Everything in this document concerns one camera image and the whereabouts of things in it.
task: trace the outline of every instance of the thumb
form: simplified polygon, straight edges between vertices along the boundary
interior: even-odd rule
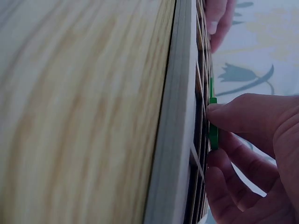
[[[206,28],[209,34],[216,33],[219,20],[225,14],[228,0],[208,0],[206,2]]]
[[[224,131],[273,139],[285,116],[298,105],[298,96],[244,94],[226,105],[209,105],[206,114],[212,124]]]

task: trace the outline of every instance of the fingernail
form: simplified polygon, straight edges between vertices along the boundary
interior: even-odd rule
[[[222,104],[210,104],[207,106],[207,111],[212,112],[218,110],[220,107],[222,107]]]
[[[209,22],[208,26],[207,26],[207,31],[210,35],[213,35],[216,33],[217,31],[217,26],[218,26],[218,22],[214,21],[214,22]]]

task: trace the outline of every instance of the finger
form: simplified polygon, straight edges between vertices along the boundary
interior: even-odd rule
[[[268,154],[270,157],[275,159],[272,139],[267,139],[263,136],[256,136],[251,133],[238,133],[237,135],[247,140],[248,142],[252,143],[259,150],[261,150],[262,152]]]
[[[261,190],[268,193],[279,179],[277,167],[250,150],[232,133],[220,131],[219,143],[230,160]]]
[[[209,167],[218,167],[223,175],[234,203],[241,211],[251,208],[262,197],[254,192],[235,172],[228,155],[222,149],[212,151],[207,158]]]
[[[209,105],[207,118],[220,129],[273,139],[285,113],[299,105],[299,97],[243,94],[226,105]]]
[[[211,51],[214,53],[224,40],[224,37],[228,33],[234,16],[236,0],[228,0],[226,5],[226,11],[222,18],[219,20],[217,31],[211,36]]]
[[[217,223],[232,223],[242,212],[229,195],[223,173],[219,168],[206,170],[206,195],[211,212]]]
[[[216,33],[219,20],[226,11],[228,0],[208,0],[206,2],[206,29],[209,34]]]

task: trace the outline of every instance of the light wood surface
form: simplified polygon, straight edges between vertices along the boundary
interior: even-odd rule
[[[0,223],[139,224],[175,0],[0,0]]]
[[[176,1],[145,224],[184,222],[196,107],[198,52],[195,16],[195,0]]]

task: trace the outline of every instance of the hand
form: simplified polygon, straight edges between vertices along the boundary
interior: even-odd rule
[[[242,95],[209,105],[207,117],[220,131],[220,148],[207,159],[206,193],[220,224],[291,224],[299,221],[299,97]],[[276,160],[251,151],[235,134]],[[231,161],[267,195],[252,192]]]
[[[235,12],[236,0],[206,0],[206,28],[211,35],[214,53],[229,31]]]

